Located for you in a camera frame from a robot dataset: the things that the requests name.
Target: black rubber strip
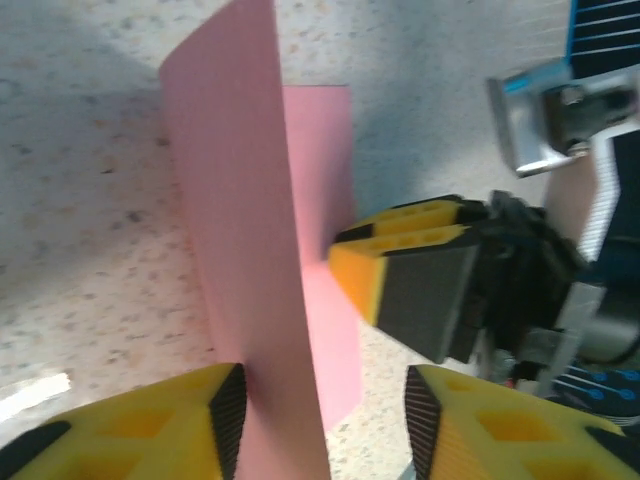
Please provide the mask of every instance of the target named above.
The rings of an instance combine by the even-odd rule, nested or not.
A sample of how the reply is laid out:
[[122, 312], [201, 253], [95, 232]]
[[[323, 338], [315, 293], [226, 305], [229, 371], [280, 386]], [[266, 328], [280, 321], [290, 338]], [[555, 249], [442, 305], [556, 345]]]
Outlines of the black rubber strip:
[[410, 207], [411, 205], [418, 205], [420, 203], [433, 202], [435, 200], [451, 200], [452, 202], [455, 202], [455, 201], [462, 200], [462, 197], [460, 195], [442, 195], [441, 197], [428, 198], [426, 200], [418, 200], [417, 202], [403, 203], [402, 205], [396, 205], [395, 207], [391, 207], [391, 208], [393, 209], [393, 208]]
[[209, 403], [209, 411], [222, 479], [233, 480], [247, 412], [247, 386], [242, 365], [233, 367]]
[[576, 25], [573, 32], [573, 40], [579, 38], [594, 37], [597, 35], [607, 35], [609, 33], [626, 32], [636, 30], [640, 25], [640, 12], [633, 18], [623, 18], [611, 22], [592, 23], [590, 25]]
[[640, 45], [640, 26], [635, 33], [625, 33], [623, 35], [612, 35], [609, 37], [596, 37], [590, 40], [574, 42], [573, 52], [589, 52], [603, 48], [624, 47], [626, 45]]
[[640, 63], [640, 47], [571, 57], [573, 76], [587, 78]]
[[467, 224], [479, 222], [489, 218], [489, 209], [484, 202], [476, 200], [466, 200], [462, 203], [462, 206], [458, 209], [456, 215], [456, 224]]
[[345, 230], [336, 235], [333, 243], [352, 242], [354, 240], [365, 240], [373, 237], [373, 223], [361, 225], [350, 230]]
[[53, 422], [23, 433], [0, 449], [0, 480], [9, 480], [71, 429], [69, 422]]
[[438, 445], [442, 405], [414, 366], [407, 371], [404, 405], [416, 480], [428, 480]]
[[640, 13], [640, 2], [621, 3], [607, 8], [596, 8], [584, 12], [576, 12], [576, 25], [597, 22], [608, 18], [625, 17]]

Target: yellow gripper pad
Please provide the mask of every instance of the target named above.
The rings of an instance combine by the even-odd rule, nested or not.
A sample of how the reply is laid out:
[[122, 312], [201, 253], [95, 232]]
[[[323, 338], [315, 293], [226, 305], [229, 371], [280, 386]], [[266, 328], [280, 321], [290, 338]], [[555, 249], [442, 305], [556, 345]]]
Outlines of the yellow gripper pad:
[[608, 420], [435, 366], [409, 367], [417, 480], [638, 480], [640, 448]]
[[459, 321], [480, 258], [473, 225], [487, 217], [454, 195], [394, 207], [338, 234], [329, 267], [367, 323], [436, 363], [464, 362], [479, 329]]
[[247, 407], [219, 364], [54, 417], [0, 450], [0, 480], [231, 480]]

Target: speckled floor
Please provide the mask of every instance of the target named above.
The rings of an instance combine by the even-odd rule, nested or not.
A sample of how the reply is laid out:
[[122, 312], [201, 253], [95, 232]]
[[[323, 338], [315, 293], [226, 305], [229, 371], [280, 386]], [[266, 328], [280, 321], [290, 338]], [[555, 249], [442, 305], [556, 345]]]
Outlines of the speckled floor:
[[[361, 214], [494, 188], [484, 78], [562, 53], [567, 1], [280, 0], [283, 76], [354, 91]], [[69, 393], [0, 424], [211, 362], [156, 69], [219, 0], [0, 0], [0, 388], [66, 371]], [[362, 327], [365, 401], [328, 437], [336, 479], [395, 479], [411, 352]]]

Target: yellow foam pad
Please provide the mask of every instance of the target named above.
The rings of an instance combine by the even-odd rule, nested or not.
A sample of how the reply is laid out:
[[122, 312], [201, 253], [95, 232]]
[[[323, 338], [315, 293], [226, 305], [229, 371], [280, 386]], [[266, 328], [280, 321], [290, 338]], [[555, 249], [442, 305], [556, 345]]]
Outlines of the yellow foam pad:
[[[227, 439], [215, 438], [210, 404], [234, 369], [215, 365], [54, 417], [47, 424], [71, 428], [11, 480], [226, 480], [218, 442]], [[245, 402], [243, 422], [240, 380], [231, 393]]]
[[[407, 422], [414, 461], [431, 462], [431, 480], [638, 480], [585, 431], [620, 434], [611, 422], [443, 368], [415, 368], [431, 392], [416, 386], [410, 369]], [[429, 424], [436, 403], [438, 428]]]
[[351, 228], [373, 223], [375, 235], [387, 235], [445, 227], [455, 222], [459, 208], [460, 204], [451, 200], [427, 200], [384, 210], [357, 222]]
[[462, 235], [465, 228], [451, 225], [336, 243], [329, 250], [329, 268], [364, 320], [375, 326], [388, 262], [384, 254], [443, 245]]

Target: pink paper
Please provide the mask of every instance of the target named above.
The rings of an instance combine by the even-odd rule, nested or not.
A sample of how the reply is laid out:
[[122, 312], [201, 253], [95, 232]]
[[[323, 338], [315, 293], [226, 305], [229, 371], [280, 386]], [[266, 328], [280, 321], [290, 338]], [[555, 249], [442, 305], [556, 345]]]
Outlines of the pink paper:
[[214, 345], [220, 361], [247, 367], [237, 478], [330, 478], [272, 1], [225, 7], [170, 55], [160, 76]]
[[289, 163], [311, 351], [325, 431], [362, 399], [359, 316], [326, 255], [354, 221], [347, 87], [284, 87]]
[[329, 478], [360, 400], [357, 314], [324, 256], [353, 220], [343, 87], [287, 87], [268, 0], [236, 0], [160, 71], [219, 361], [245, 363], [239, 479]]

